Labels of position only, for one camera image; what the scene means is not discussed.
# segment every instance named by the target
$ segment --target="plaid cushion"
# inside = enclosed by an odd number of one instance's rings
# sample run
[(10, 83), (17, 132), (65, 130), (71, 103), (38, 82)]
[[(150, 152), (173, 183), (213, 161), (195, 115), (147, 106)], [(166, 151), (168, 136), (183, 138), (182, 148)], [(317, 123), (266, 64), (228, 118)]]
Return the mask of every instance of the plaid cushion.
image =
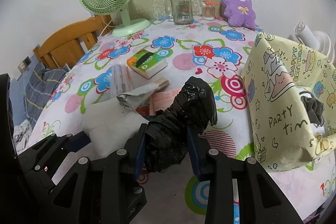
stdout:
[(26, 115), (32, 128), (67, 72), (63, 68), (47, 69), (42, 63), (36, 65), (25, 92)]

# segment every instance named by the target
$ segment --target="table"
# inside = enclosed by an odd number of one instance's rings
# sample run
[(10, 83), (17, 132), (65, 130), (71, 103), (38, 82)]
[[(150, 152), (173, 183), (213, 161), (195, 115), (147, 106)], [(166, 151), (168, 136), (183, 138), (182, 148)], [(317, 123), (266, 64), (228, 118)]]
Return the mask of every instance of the table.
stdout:
[[(58, 86), (38, 119), (28, 146), (56, 133), (62, 136), (81, 131), (83, 114), (88, 105), (110, 99), (110, 67), (126, 64), (127, 58), (141, 48), (166, 57), (168, 66), (156, 77), (170, 81), (167, 90), (181, 88), (190, 76), (200, 77), (211, 86), (217, 107), (218, 123), (208, 127), (203, 137), (209, 144), (231, 158), (244, 160), (253, 156), (251, 121), (240, 75), (257, 32), (234, 28), (222, 17), (214, 21), (195, 17), (190, 25), (174, 25), (171, 20), (155, 20), (134, 35), (99, 39)], [(138, 86), (146, 79), (131, 71)], [(147, 115), (149, 105), (139, 109)], [(70, 153), (55, 174), (57, 183), (81, 156), (97, 159), (91, 145)], [(272, 173), (302, 219), (309, 216), (331, 195), (335, 188), (335, 158), (325, 157), (315, 166)], [(139, 179), (145, 187), (148, 203), (132, 223), (204, 223), (208, 199), (208, 182), (193, 176), (188, 156), (181, 165), (164, 173), (148, 174)], [(235, 194), (235, 212), (238, 197)]]

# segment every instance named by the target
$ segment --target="blue wall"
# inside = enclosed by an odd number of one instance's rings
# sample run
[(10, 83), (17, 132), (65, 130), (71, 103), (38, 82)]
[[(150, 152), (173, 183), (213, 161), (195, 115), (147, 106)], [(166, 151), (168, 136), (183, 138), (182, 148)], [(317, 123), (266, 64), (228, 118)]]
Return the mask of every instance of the blue wall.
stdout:
[(9, 97), (13, 107), (13, 123), (14, 125), (20, 125), (26, 119), (26, 105), (25, 105), (25, 90), (29, 82), (30, 76), (33, 74), (33, 70), (38, 64), (38, 60), (35, 55), (31, 58), (31, 64), (28, 66), (29, 71), (23, 72), (19, 79), (12, 79), (9, 88)]

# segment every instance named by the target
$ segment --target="party gift bag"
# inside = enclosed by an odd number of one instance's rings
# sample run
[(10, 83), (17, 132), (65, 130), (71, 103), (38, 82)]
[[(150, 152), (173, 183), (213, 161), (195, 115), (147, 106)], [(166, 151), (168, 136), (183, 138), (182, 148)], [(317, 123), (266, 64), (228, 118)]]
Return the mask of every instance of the party gift bag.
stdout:
[[(266, 170), (295, 169), (317, 162), (335, 149), (336, 70), (326, 56), (261, 32), (241, 77), (251, 114), (255, 158)], [(314, 135), (299, 88), (312, 92), (324, 104), (325, 136)]]

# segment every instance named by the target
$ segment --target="silver screw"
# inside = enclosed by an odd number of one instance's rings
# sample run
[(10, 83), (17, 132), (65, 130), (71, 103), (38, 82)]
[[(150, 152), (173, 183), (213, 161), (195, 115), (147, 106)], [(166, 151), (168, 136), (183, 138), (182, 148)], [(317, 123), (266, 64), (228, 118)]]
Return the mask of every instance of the silver screw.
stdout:
[(117, 154), (119, 155), (119, 156), (123, 156), (123, 155), (125, 155), (127, 153), (127, 151), (126, 151), (126, 149), (119, 149), (118, 151), (117, 151)]
[(140, 194), (142, 192), (142, 187), (134, 187), (134, 194)]
[(79, 163), (79, 164), (85, 164), (85, 163), (87, 163), (87, 158), (86, 158), (86, 157), (82, 157), (82, 158), (80, 158), (80, 159), (78, 160), (78, 163)]
[(255, 158), (252, 158), (252, 157), (248, 157), (247, 158), (247, 162), (249, 164), (256, 164), (257, 163), (257, 160)]
[(216, 156), (216, 155), (218, 155), (218, 150), (217, 150), (217, 149), (214, 149), (214, 148), (211, 148), (211, 149), (209, 150), (209, 154), (210, 154), (210, 155), (213, 155), (213, 156)]

